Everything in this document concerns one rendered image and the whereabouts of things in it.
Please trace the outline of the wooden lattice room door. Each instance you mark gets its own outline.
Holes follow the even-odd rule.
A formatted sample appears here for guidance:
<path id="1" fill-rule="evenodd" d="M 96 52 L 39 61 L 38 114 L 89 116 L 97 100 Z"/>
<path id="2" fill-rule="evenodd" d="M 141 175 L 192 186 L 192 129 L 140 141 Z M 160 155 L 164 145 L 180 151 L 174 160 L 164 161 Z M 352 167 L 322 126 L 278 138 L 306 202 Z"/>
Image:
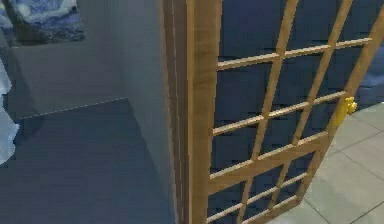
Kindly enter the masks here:
<path id="1" fill-rule="evenodd" d="M 169 0 L 175 224 L 297 207 L 384 40 L 384 0 Z"/>

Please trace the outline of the white cloth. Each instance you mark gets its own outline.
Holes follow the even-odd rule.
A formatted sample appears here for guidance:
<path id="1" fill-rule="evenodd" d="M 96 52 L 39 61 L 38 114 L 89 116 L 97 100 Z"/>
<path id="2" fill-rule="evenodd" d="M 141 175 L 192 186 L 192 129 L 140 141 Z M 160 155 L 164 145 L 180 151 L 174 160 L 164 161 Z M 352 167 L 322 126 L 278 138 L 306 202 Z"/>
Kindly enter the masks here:
<path id="1" fill-rule="evenodd" d="M 0 165 L 7 162 L 15 153 L 14 139 L 19 130 L 19 125 L 5 110 L 4 98 L 11 87 L 11 81 L 0 59 Z"/>

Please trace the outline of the blue swirl wall painting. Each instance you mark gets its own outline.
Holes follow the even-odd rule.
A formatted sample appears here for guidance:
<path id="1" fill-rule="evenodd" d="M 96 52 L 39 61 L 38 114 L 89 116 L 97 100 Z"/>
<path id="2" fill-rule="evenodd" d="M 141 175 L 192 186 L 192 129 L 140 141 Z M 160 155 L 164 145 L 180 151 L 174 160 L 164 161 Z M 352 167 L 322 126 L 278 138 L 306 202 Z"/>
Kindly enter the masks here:
<path id="1" fill-rule="evenodd" d="M 10 47 L 86 38 L 78 0 L 0 0 L 0 32 Z"/>

